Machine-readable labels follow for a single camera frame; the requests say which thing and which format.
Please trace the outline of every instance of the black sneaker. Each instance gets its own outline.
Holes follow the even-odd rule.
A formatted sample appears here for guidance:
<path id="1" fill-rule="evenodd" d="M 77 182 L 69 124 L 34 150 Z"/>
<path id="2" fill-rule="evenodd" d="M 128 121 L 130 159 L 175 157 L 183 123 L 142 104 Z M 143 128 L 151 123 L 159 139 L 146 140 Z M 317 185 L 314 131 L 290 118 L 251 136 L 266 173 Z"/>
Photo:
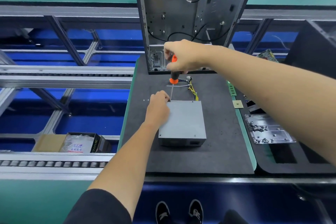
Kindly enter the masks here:
<path id="1" fill-rule="evenodd" d="M 155 209 L 156 223 L 162 224 L 165 223 L 167 218 L 170 218 L 170 212 L 168 205 L 164 202 L 158 202 Z"/>
<path id="2" fill-rule="evenodd" d="M 201 202 L 197 199 L 191 201 L 189 206 L 189 215 L 191 218 L 197 218 L 200 223 L 203 223 L 203 208 Z"/>

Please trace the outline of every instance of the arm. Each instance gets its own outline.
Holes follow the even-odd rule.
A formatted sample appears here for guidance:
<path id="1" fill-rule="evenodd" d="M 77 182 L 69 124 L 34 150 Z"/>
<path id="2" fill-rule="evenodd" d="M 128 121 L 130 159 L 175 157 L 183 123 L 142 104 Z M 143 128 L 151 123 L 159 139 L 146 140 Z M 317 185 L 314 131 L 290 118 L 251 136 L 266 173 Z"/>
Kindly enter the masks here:
<path id="1" fill-rule="evenodd" d="M 167 42 L 177 62 L 167 68 L 211 67 L 279 122 L 290 134 L 336 166 L 336 80 L 269 62 L 222 46 Z"/>
<path id="2" fill-rule="evenodd" d="M 151 95 L 146 118 L 138 131 L 115 154 L 88 189 L 103 189 L 115 196 L 133 219 L 145 179 L 149 152 L 159 127 L 168 120 L 169 96 Z"/>

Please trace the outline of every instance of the left hand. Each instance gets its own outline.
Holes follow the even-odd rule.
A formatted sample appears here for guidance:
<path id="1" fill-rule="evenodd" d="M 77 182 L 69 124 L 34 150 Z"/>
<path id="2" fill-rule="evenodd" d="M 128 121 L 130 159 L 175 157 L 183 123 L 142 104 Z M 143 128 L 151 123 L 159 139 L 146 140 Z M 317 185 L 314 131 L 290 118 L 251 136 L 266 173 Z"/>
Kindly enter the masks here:
<path id="1" fill-rule="evenodd" d="M 150 102 L 147 107 L 145 124 L 153 125 L 159 128 L 165 124 L 169 117 L 169 107 L 167 102 L 169 100 L 168 94 L 161 90 L 156 94 L 150 96 Z"/>

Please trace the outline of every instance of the hand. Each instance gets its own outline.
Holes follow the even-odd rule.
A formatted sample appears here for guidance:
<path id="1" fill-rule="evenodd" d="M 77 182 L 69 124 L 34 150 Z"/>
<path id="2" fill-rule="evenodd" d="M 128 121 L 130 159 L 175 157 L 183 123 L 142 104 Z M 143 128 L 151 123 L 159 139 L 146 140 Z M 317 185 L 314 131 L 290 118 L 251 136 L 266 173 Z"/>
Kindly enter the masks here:
<path id="1" fill-rule="evenodd" d="M 157 129 L 165 124 L 170 112 L 169 107 L 167 107 L 168 100 L 169 96 L 163 90 L 158 91 L 156 94 L 152 94 L 150 96 L 144 123 L 153 125 Z"/>
<path id="2" fill-rule="evenodd" d="M 170 59 L 171 52 L 177 57 L 177 61 L 169 63 L 167 69 L 187 73 L 188 71 L 206 67 L 207 48 L 209 48 L 209 45 L 198 44 L 185 39 L 175 42 L 166 42 L 164 44 L 166 59 Z"/>

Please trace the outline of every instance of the orange screwdriver handle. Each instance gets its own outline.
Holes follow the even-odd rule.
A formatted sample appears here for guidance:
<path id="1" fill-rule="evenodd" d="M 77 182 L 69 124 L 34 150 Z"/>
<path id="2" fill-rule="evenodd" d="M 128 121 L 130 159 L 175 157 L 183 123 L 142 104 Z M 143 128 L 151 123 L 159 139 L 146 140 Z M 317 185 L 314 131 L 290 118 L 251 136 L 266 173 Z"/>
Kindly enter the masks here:
<path id="1" fill-rule="evenodd" d="M 175 56 L 175 54 L 173 55 L 171 62 L 176 62 L 177 61 L 177 57 Z M 169 79 L 171 84 L 177 84 L 179 82 L 179 76 L 180 76 L 181 72 L 177 71 L 177 72 L 171 72 L 170 76 L 171 78 Z"/>

